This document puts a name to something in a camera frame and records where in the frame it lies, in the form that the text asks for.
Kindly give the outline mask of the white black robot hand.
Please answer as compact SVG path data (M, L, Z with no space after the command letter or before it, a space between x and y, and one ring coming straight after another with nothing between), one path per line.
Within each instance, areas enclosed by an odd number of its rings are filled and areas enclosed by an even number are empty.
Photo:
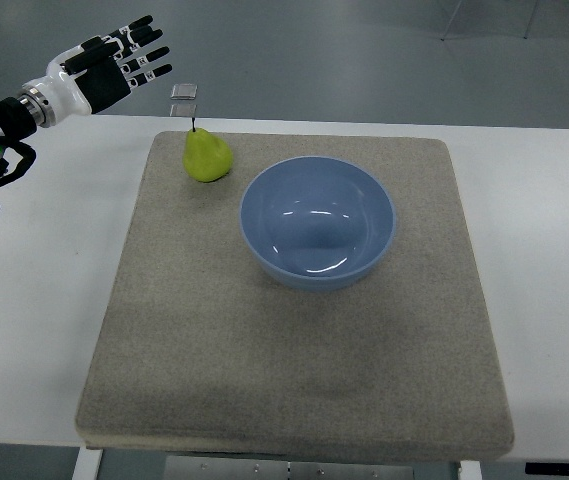
M62 52L44 76L23 85L18 101L38 127L51 127L71 115L100 113L170 73L171 65L159 63L170 49L149 48L162 36L152 22L146 15Z

